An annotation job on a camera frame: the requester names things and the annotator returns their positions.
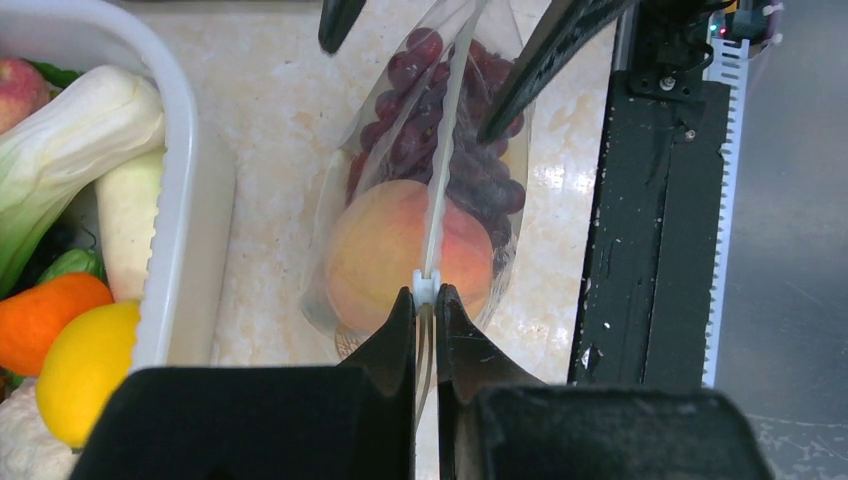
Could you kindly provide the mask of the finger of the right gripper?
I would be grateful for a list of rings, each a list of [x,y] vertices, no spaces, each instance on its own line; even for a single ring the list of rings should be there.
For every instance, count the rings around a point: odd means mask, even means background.
[[[335,55],[359,18],[365,0],[323,0],[318,28],[321,50]]]
[[[504,134],[573,56],[614,23],[635,0],[553,1],[482,118],[477,141],[491,143]]]

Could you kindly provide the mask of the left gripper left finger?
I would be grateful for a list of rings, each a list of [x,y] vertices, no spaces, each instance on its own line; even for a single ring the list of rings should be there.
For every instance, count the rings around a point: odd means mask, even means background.
[[[157,367],[110,397],[75,479],[410,479],[415,304],[335,366]]]

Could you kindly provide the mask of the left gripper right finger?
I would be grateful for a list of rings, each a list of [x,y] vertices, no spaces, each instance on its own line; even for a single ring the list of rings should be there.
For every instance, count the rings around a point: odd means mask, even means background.
[[[548,384],[468,318],[455,287],[435,303],[444,479],[768,479],[749,423],[709,389]]]

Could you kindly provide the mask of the peach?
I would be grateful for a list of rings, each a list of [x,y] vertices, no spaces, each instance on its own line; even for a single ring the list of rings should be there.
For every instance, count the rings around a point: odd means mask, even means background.
[[[337,221],[325,257],[325,287],[341,323],[372,333],[386,321],[398,291],[423,267],[426,185],[382,183],[357,198]],[[438,265],[458,290],[467,315],[486,306],[493,282],[493,247],[482,224],[447,202]]]

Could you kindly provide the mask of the clear zip top bag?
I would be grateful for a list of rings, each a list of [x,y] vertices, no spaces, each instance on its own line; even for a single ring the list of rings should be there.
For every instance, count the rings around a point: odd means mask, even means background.
[[[415,292],[416,370],[435,384],[434,302],[458,292],[490,323],[510,280],[528,181],[522,113],[495,141],[486,109],[522,47],[506,1],[438,1],[408,33],[334,151],[315,216],[301,310],[351,355]]]

